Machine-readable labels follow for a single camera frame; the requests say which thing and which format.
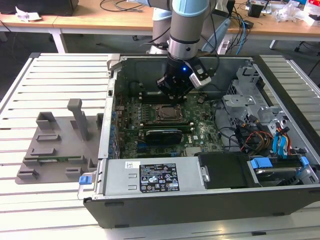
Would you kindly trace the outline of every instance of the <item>black box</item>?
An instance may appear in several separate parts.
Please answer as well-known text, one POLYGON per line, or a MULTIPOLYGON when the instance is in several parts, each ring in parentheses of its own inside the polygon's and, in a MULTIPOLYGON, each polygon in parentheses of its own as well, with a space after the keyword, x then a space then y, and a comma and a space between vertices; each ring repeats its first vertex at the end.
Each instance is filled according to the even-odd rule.
POLYGON ((0 0, 2 14, 16 13, 19 10, 28 13, 72 16, 79 0, 0 0))
POLYGON ((253 18, 259 18, 261 11, 264 9, 264 5, 260 4, 251 4, 248 10, 248 16, 253 18))

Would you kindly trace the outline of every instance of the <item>gray floor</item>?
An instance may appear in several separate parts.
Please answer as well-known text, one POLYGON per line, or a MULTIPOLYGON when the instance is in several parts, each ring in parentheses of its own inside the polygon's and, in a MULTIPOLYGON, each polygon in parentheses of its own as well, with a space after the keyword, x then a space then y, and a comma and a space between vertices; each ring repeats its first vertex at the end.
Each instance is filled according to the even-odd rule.
MULTIPOLYGON (((56 46, 49 41, 46 33, 7 33, 8 41, 0 42, 0 100, 19 74, 30 52, 56 53, 56 46)), ((145 53, 148 46, 142 43, 150 40, 148 36, 139 36, 139 41, 133 41, 131 36, 120 35, 83 35, 65 34, 69 53, 145 53)), ((243 55, 283 55, 293 59, 306 73, 309 73, 314 64, 320 59, 320 44, 301 46, 300 52, 294 52, 299 44, 297 41, 280 41, 275 50, 270 50, 269 40, 248 40, 243 46, 243 55)), ((320 84, 320 65, 313 71, 311 79, 320 84)))

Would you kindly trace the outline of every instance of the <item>table leg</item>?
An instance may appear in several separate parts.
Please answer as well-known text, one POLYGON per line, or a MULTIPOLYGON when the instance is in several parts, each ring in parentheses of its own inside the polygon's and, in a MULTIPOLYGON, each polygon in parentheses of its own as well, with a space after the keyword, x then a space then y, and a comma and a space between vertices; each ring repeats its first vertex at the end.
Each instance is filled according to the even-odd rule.
POLYGON ((8 38, 7 38, 7 36, 6 36, 6 34, 5 34, 4 31, 0 31, 0 41, 1 41, 1 42, 6 42, 6 41, 8 41, 8 38))
POLYGON ((272 50, 275 49, 277 44, 278 44, 278 42, 279 42, 278 40, 272 40, 269 48, 272 49, 272 50))
POLYGON ((55 43, 56 49, 58 50, 58 53, 59 54, 68 53, 66 42, 63 34, 61 33, 61 30, 59 28, 54 28, 54 29, 51 29, 49 32, 53 36, 54 43, 55 43))

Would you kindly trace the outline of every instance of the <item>circuit board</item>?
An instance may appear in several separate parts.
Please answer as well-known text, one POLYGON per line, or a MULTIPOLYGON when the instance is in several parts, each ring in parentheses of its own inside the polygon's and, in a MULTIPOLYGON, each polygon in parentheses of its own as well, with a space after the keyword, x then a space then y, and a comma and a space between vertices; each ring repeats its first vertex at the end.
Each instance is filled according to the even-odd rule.
POLYGON ((118 109, 121 159, 193 157, 199 152, 223 150, 223 143, 212 122, 212 103, 199 94, 187 95, 176 105, 143 104, 139 98, 122 98, 118 109), (181 141, 171 145, 149 145, 148 131, 179 130, 181 141))

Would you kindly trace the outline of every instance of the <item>electronic equipment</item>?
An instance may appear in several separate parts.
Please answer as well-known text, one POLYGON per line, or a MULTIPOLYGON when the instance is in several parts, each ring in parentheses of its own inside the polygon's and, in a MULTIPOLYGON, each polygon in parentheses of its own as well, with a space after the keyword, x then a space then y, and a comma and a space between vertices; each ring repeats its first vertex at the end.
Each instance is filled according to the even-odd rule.
POLYGON ((251 1, 250 8, 248 10, 248 16, 253 18, 259 18, 261 11, 266 7, 263 1, 251 1))
POLYGON ((16 7, 24 12, 72 16, 79 0, 0 0, 0 13, 15 14, 16 7))
POLYGON ((102 228, 283 216, 320 201, 320 137, 280 84, 307 80, 279 56, 220 62, 211 85, 172 101, 151 81, 166 56, 109 56, 98 166, 80 178, 94 182, 83 204, 102 228))

